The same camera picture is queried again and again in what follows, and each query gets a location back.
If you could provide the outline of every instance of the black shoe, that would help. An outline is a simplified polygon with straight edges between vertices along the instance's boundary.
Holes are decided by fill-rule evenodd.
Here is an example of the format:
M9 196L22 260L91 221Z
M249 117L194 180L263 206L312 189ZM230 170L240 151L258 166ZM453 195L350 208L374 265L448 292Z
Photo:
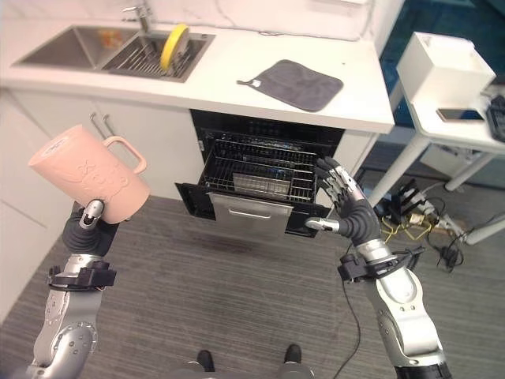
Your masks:
M204 367L206 373L215 372L214 360L209 350L200 350L196 356L196 361Z
M287 348L286 355L284 355L284 363L286 362L301 363L301 347L295 343L292 343Z

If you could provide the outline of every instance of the white box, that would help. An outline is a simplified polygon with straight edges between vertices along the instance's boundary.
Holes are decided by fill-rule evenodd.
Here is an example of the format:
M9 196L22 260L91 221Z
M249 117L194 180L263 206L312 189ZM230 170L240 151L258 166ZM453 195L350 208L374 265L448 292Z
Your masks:
M468 107L495 73L467 39L415 32L396 66L406 98Z

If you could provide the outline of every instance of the oven door handle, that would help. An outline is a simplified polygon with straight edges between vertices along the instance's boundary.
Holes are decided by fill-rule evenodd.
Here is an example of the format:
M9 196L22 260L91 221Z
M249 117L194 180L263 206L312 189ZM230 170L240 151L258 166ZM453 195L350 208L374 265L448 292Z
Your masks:
M241 212L241 211L234 211L231 208L228 208L228 212L231 215L234 216L240 216L240 217L249 217L251 219L260 219L260 220L269 220L271 219L271 215L263 216L263 215L256 215L254 213L247 213L247 212Z

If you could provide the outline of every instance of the keyboard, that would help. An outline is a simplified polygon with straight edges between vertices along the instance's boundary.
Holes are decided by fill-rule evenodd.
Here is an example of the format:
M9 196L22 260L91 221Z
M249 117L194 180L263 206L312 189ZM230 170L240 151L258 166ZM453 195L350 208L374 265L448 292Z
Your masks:
M505 142L505 98L498 95L486 110L491 135L495 140Z

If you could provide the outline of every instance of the white cabinet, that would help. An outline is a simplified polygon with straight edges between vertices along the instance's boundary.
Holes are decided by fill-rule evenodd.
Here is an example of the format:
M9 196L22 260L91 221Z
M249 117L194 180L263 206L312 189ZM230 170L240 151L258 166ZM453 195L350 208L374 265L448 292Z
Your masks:
M24 89L13 90L13 97L51 138L78 124L97 138L110 136L101 123L102 116L88 97Z
M198 182L204 161L188 109L29 90L13 94L50 137L83 124L98 138L126 138L148 161L141 176L153 195L181 199L174 183ZM121 145L113 144L111 150L128 166L136 166Z
M111 129L148 161L141 174L151 194L180 199L175 182L198 182L204 161L188 109L97 100Z
M72 200L28 167L49 137L0 98L0 324L60 235Z

